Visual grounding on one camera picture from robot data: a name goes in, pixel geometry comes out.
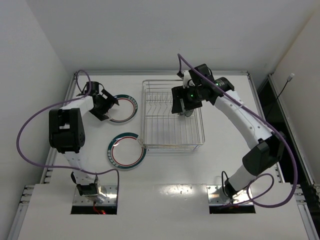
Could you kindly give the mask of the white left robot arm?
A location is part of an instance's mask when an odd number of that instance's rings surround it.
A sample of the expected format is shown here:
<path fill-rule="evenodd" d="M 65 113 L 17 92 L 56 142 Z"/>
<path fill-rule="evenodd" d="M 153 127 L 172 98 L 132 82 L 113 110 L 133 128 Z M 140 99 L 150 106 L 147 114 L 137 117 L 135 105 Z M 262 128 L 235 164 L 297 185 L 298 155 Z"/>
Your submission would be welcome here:
<path fill-rule="evenodd" d="M 83 116 L 90 113 L 99 121 L 108 120 L 109 110 L 119 102 L 96 81 L 88 81 L 78 97 L 64 107 L 49 111 L 49 143 L 72 167 L 70 177 L 79 195 L 93 199 L 102 195 L 102 187 L 83 150 L 86 141 Z"/>

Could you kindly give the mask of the green blue patterned plate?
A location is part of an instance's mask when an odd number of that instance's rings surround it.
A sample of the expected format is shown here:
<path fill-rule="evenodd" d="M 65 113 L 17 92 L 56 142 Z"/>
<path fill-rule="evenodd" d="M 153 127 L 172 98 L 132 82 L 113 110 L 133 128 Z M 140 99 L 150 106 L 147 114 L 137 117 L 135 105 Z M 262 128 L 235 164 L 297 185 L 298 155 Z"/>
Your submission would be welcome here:
<path fill-rule="evenodd" d="M 180 112 L 178 115 L 179 116 L 185 116 L 185 117 L 190 117 L 192 114 L 193 114 L 194 110 L 191 109 L 191 110 L 186 110 L 184 112 Z"/>

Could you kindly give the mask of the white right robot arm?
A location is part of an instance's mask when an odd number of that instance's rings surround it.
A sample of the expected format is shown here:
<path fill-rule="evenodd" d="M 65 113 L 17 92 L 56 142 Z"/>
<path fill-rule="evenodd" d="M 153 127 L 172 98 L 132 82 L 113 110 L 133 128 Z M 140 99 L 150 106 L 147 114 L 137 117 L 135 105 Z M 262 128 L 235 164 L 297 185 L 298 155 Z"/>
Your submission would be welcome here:
<path fill-rule="evenodd" d="M 242 158 L 238 170 L 224 182 L 224 195 L 232 198 L 281 159 L 284 144 L 269 127 L 230 100 L 233 98 L 239 102 L 241 98 L 227 78 L 214 79 L 206 64 L 195 69 L 209 82 L 193 70 L 179 71 L 177 76 L 183 83 L 171 89 L 171 112 L 189 116 L 193 110 L 203 106 L 203 101 L 207 101 L 220 110 L 241 133 L 250 151 Z"/>

